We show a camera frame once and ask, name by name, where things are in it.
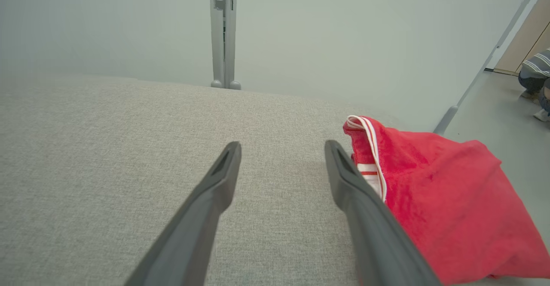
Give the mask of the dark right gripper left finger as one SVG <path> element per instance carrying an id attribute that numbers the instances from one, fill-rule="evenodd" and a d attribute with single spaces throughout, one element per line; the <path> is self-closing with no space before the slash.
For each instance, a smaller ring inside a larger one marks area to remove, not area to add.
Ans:
<path id="1" fill-rule="evenodd" d="M 126 281 L 127 286 L 202 286 L 220 216 L 231 205 L 241 144 L 228 143 Z"/>

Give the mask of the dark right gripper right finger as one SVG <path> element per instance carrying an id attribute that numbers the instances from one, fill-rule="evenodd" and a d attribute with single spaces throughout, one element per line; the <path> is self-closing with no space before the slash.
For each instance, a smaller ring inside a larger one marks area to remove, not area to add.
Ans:
<path id="1" fill-rule="evenodd" d="M 440 286 L 441 282 L 389 208 L 338 141 L 324 145 L 335 204 L 345 213 L 362 286 Z"/>

